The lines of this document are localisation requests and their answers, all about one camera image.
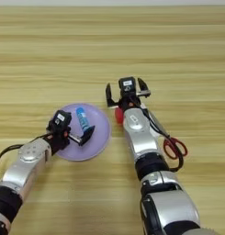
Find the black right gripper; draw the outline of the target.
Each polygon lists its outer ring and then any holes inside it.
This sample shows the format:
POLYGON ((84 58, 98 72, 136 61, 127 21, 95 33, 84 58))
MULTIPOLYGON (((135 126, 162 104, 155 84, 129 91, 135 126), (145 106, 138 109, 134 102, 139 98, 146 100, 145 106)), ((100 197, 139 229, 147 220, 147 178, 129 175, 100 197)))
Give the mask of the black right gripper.
POLYGON ((140 108, 141 100, 139 96, 149 97, 151 95, 151 91, 148 88, 148 85, 141 79, 138 79, 140 91, 135 95, 134 93, 123 94, 120 96, 118 102, 115 102, 112 99, 111 94, 111 86, 107 84, 106 87, 106 99, 108 107, 119 107, 122 111, 126 111, 130 108, 140 108))

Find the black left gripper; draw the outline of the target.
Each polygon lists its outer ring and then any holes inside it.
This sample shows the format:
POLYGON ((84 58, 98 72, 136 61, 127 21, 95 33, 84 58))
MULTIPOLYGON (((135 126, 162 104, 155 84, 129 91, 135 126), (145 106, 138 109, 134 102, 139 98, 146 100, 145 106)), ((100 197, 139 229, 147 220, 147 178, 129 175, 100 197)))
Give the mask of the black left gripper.
POLYGON ((76 142, 79 146, 85 145, 91 139, 95 131, 95 126, 89 127, 82 137, 75 137, 73 134, 69 134, 70 130, 69 127, 65 129, 54 129, 53 120, 51 119, 49 121, 47 126, 47 131, 49 132, 48 143, 51 146, 52 153, 64 150, 70 144, 69 139, 76 142))

